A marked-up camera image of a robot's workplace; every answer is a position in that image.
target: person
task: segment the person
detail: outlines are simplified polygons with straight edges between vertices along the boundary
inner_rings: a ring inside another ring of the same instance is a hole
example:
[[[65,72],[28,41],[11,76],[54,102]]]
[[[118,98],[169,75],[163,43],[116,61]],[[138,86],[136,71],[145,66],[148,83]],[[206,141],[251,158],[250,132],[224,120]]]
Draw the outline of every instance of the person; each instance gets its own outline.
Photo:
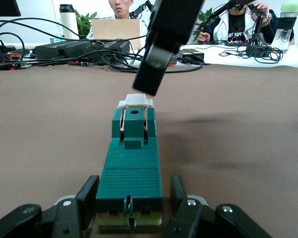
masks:
[[[113,16],[100,19],[130,19],[129,7],[134,3],[134,0],[109,0],[109,5],[114,11]],[[144,20],[141,19],[141,35],[145,36],[148,33],[148,27]],[[93,29],[90,28],[88,39],[93,39]]]
[[[261,2],[253,3],[256,8],[264,13],[261,38],[265,43],[272,43],[278,27],[278,18],[267,4]],[[198,42],[247,42],[253,36],[256,26],[257,15],[247,5],[242,10],[232,8],[210,24],[210,32],[200,32]]]

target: brown tabletop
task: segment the brown tabletop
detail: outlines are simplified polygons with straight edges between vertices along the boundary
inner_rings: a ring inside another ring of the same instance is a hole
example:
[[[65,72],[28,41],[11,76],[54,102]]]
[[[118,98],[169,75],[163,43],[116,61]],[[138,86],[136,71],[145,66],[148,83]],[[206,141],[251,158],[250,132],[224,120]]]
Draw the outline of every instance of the brown tabletop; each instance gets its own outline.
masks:
[[[48,209],[101,175],[111,119],[136,93],[134,78],[106,66],[0,71],[0,218],[26,203]],[[153,103],[163,224],[100,231],[96,218],[87,237],[159,237],[171,216],[170,177],[180,175],[210,207],[236,204],[272,237],[298,238],[298,68],[166,74]]]

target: water bottle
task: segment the water bottle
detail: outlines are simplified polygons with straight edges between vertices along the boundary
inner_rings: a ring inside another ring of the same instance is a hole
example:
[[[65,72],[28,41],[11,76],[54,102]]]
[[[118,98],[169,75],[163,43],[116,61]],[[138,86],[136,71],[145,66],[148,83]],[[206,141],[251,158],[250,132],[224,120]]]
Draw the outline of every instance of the water bottle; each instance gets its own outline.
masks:
[[[62,24],[78,34],[75,10],[72,4],[60,4],[60,15]],[[79,39],[79,36],[63,27],[64,36],[68,39]]]
[[[278,48],[286,53],[290,36],[298,16],[298,0],[286,1],[281,7],[277,31],[272,42],[272,48]]]

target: white wall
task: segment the white wall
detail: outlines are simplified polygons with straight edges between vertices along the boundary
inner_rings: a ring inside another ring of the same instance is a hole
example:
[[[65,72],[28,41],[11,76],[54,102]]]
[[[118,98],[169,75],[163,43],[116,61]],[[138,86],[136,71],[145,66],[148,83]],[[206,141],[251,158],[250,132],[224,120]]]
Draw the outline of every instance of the white wall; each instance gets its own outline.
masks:
[[[131,6],[130,11],[135,10],[140,4],[144,3],[146,0],[135,0],[134,4]],[[226,3],[227,0],[206,0],[202,11],[209,9],[210,7],[215,8],[221,4]],[[285,0],[265,0],[265,3],[269,5],[271,9],[274,10],[277,16],[280,15],[280,6],[285,2]],[[60,21],[59,8],[60,4],[72,4],[73,7],[80,13],[86,15],[88,12],[90,14],[97,11],[97,17],[106,17],[113,14],[112,9],[109,6],[108,0],[17,0],[22,16],[21,17],[41,17],[49,19],[52,21]],[[150,11],[146,10],[143,12],[142,19],[149,22]],[[11,17],[5,17],[0,19],[13,19]],[[26,24],[31,24],[34,27],[38,27],[41,30],[47,31],[51,34],[57,34],[58,27],[52,23],[39,22],[39,21],[23,21]],[[24,28],[21,26],[16,26],[14,24],[7,24],[3,27],[4,31],[12,32],[19,35],[28,47],[33,45],[41,45],[50,42],[50,36],[44,35],[40,32]],[[298,42],[298,19],[296,21],[295,27],[295,40]],[[18,39],[14,36],[3,36],[1,39],[7,43],[14,44],[18,42]]]

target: green bottle cap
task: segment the green bottle cap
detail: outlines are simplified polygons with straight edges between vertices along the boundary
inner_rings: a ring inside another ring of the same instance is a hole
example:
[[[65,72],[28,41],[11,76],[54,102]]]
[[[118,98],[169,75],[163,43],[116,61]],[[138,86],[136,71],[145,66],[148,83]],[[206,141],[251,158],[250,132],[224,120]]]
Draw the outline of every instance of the green bottle cap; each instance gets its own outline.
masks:
[[[281,12],[298,12],[298,0],[284,2],[281,7]]]

